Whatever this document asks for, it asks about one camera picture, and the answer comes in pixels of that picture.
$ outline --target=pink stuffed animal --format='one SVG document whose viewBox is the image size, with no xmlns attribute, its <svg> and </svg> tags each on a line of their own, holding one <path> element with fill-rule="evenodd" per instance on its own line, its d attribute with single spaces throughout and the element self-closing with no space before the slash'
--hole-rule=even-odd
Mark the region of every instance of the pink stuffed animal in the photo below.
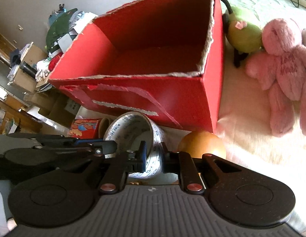
<svg viewBox="0 0 306 237">
<path fill-rule="evenodd" d="M 301 101 L 300 127 L 306 135 L 306 47 L 293 20 L 275 19 L 262 34 L 266 51 L 253 54 L 246 62 L 246 73 L 269 89 L 272 134 L 281 137 L 295 122 L 291 101 Z"/>
</svg>

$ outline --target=roll of tape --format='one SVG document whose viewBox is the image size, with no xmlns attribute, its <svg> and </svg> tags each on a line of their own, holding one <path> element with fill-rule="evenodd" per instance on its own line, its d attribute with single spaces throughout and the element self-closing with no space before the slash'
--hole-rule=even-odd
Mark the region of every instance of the roll of tape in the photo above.
<svg viewBox="0 0 306 237">
<path fill-rule="evenodd" d="M 129 176 L 148 179 L 161 173 L 158 146 L 164 141 L 164 132 L 148 117 L 139 112 L 128 112 L 118 117 L 107 129 L 104 140 L 114 140 L 118 144 L 117 153 L 137 150 L 141 141 L 146 141 L 146 172 Z"/>
<path fill-rule="evenodd" d="M 112 123 L 112 119 L 110 118 L 103 118 L 101 119 L 100 123 L 99 123 L 99 127 L 98 127 L 98 138 L 103 139 L 105 136 L 105 133 L 108 129 L 108 127 L 110 126 L 110 124 Z"/>
</svg>

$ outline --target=green plush toy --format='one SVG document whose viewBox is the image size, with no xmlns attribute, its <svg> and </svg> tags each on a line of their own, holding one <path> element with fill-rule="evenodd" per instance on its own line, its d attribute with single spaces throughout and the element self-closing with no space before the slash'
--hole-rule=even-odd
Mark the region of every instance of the green plush toy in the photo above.
<svg viewBox="0 0 306 237">
<path fill-rule="evenodd" d="M 262 46 L 260 22 L 252 11 L 231 7 L 227 0 L 221 1 L 228 9 L 222 15 L 223 29 L 229 43 L 234 47 L 234 64 L 239 67 L 241 60 Z"/>
</svg>

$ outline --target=red cardboard box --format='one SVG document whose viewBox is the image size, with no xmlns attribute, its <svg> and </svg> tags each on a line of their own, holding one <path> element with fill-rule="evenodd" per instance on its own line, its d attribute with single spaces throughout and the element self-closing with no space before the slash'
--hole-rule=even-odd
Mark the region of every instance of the red cardboard box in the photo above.
<svg viewBox="0 0 306 237">
<path fill-rule="evenodd" d="M 213 131 L 223 71 L 220 0 L 137 0 L 94 19 L 49 82 L 90 110 L 139 111 Z"/>
<path fill-rule="evenodd" d="M 69 131 L 69 137 L 79 139 L 96 139 L 98 138 L 98 127 L 100 119 L 75 119 Z"/>
</svg>

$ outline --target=white bedsheet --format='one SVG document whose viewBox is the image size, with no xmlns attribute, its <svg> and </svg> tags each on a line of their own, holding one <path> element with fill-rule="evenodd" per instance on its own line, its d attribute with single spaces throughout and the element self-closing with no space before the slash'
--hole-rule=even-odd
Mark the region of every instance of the white bedsheet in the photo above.
<svg viewBox="0 0 306 237">
<path fill-rule="evenodd" d="M 290 0 L 229 2 L 231 5 L 253 10 L 262 26 L 274 18 L 292 17 L 296 21 L 301 21 L 299 24 L 303 28 L 306 27 L 306 9 L 296 9 Z M 258 82 L 245 74 L 243 67 L 236 69 L 232 58 L 233 49 L 227 43 L 220 119 L 215 133 L 223 139 L 229 161 L 280 180 L 294 191 L 296 207 L 289 224 L 306 236 L 306 137 L 299 129 L 298 121 L 292 133 L 282 138 L 270 135 L 267 92 L 263 92 Z M 296 111 L 299 111 L 299 104 L 295 105 Z M 83 107 L 77 115 L 83 118 L 104 116 Z M 161 128 L 165 131 L 169 150 L 176 149 L 181 138 L 188 133 L 167 127 Z M 154 179 L 151 184 L 160 180 Z"/>
</svg>

